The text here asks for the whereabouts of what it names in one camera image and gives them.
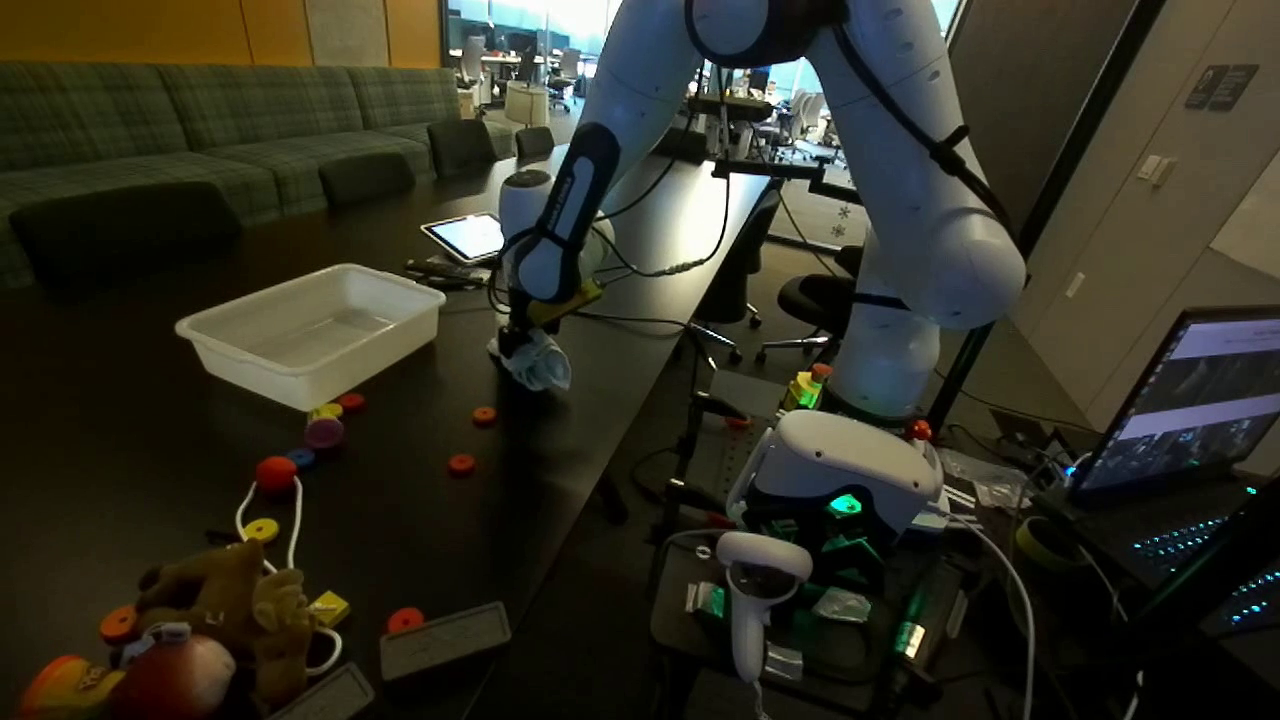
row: white tray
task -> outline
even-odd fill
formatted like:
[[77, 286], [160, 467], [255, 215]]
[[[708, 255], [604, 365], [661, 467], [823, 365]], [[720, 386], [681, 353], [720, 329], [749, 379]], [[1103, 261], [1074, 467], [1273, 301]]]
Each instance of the white tray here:
[[364, 264], [184, 316], [205, 372], [278, 402], [313, 410], [435, 338], [446, 291]]

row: couch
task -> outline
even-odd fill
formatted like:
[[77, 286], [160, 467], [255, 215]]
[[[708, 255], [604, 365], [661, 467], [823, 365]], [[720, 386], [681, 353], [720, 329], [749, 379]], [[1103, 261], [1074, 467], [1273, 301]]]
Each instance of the couch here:
[[0, 285], [33, 285], [7, 215], [63, 195], [208, 181], [254, 227], [319, 211], [319, 167], [405, 153], [459, 116], [446, 69], [0, 65]]

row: monitor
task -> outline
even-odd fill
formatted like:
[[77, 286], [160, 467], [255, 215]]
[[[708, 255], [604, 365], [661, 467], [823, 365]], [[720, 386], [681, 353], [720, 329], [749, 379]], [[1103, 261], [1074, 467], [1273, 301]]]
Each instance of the monitor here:
[[1068, 491], [1101, 500], [1215, 473], [1229, 481], [1277, 417], [1280, 306], [1183, 310]]

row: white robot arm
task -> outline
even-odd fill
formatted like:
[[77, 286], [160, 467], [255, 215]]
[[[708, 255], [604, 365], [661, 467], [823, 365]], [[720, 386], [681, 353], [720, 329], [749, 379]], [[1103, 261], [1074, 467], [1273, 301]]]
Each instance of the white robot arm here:
[[830, 397], [875, 422], [919, 406], [939, 329], [994, 324], [1024, 286], [930, 0], [625, 0], [543, 211], [507, 227], [506, 365], [579, 303], [596, 208], [657, 149], [701, 58], [759, 69], [796, 57], [823, 84], [873, 221], [856, 285], [903, 301], [851, 306]]

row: black table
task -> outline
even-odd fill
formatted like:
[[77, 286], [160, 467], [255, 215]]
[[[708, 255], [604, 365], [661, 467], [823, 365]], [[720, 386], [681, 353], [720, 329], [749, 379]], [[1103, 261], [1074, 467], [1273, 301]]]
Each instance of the black table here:
[[[96, 301], [0, 301], [5, 705], [56, 653], [110, 659], [96, 619], [135, 597], [143, 568], [208, 549], [208, 530], [233, 530], [255, 459], [299, 442], [299, 410], [205, 374], [172, 324], [334, 261], [405, 266], [422, 249], [422, 221], [490, 211], [507, 170], [501, 162], [471, 200], [422, 190], [279, 221], [255, 227], [236, 255], [166, 266]], [[620, 195], [640, 190], [651, 170], [649, 160]], [[732, 181], [729, 236], [759, 188], [763, 181]], [[400, 604], [446, 614], [506, 600], [522, 642], [524, 606], [726, 255], [720, 200], [726, 181], [681, 162], [618, 221], [636, 264], [720, 250], [684, 274], [620, 281], [591, 303], [673, 324], [567, 318], [559, 345], [578, 365], [573, 392], [528, 398], [501, 379], [485, 354], [497, 316], [481, 286], [454, 291], [442, 336], [364, 385], [367, 406], [349, 421], [349, 442], [305, 477], [299, 568], [313, 592], [351, 600], [344, 637], [367, 680], [381, 675], [378, 641]], [[471, 427], [476, 402], [497, 402], [501, 422]], [[476, 477], [454, 481], [454, 452], [481, 457]], [[465, 717], [485, 667], [459, 659], [384, 686], [381, 711]]]

